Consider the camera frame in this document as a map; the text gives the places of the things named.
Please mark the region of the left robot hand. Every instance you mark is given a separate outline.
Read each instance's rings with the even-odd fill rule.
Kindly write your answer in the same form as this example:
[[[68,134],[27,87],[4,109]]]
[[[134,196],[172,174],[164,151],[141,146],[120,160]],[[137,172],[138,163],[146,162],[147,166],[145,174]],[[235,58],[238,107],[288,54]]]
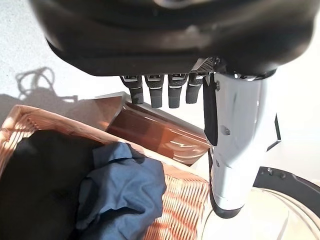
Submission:
[[[276,112],[269,80],[308,48],[317,0],[32,0],[51,50],[93,76],[119,76],[135,104],[142,81],[168,76],[172,108],[202,74],[210,201],[223,219],[243,208]]]

